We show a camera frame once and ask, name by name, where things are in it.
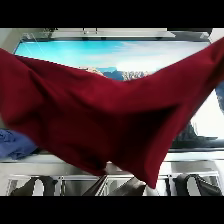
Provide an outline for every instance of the blue garment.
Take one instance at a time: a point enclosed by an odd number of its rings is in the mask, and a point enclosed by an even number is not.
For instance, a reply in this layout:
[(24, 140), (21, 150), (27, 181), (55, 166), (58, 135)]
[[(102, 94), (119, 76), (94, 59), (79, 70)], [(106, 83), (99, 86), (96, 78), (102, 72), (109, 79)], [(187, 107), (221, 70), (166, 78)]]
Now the blue garment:
[(0, 158), (20, 159), (30, 155), (37, 146), (25, 135), (0, 129)]

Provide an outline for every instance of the maroon garment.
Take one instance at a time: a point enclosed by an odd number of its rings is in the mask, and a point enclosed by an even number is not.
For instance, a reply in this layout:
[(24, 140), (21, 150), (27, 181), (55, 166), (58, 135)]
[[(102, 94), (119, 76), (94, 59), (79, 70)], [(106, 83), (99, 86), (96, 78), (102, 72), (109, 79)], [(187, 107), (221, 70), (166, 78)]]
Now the maroon garment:
[(107, 161), (155, 187), (172, 140), (224, 79), (224, 38), (155, 74), (115, 81), (0, 50), (6, 125), (94, 175)]

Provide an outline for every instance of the blue sky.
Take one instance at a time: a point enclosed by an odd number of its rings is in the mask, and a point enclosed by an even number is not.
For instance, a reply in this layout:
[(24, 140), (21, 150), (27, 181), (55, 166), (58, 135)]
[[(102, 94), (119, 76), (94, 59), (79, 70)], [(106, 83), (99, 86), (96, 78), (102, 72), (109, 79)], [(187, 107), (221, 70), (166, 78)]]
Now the blue sky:
[(50, 41), (24, 42), (16, 54), (71, 67), (116, 67), (155, 72), (208, 46), (183, 41)]

